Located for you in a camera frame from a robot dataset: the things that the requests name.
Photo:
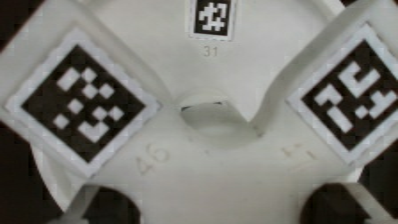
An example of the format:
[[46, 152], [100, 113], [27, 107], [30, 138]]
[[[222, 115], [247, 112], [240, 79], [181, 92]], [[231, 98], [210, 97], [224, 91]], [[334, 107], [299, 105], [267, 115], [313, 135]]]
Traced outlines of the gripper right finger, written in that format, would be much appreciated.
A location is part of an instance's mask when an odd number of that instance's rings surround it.
[[395, 193], [359, 182], [324, 184], [301, 211], [301, 224], [395, 224]]

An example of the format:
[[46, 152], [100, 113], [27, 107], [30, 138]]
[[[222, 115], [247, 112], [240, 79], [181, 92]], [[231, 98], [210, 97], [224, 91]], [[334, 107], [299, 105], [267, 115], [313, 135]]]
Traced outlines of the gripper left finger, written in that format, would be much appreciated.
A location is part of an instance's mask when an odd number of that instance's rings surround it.
[[86, 185], [52, 224], [142, 224], [141, 210], [123, 193]]

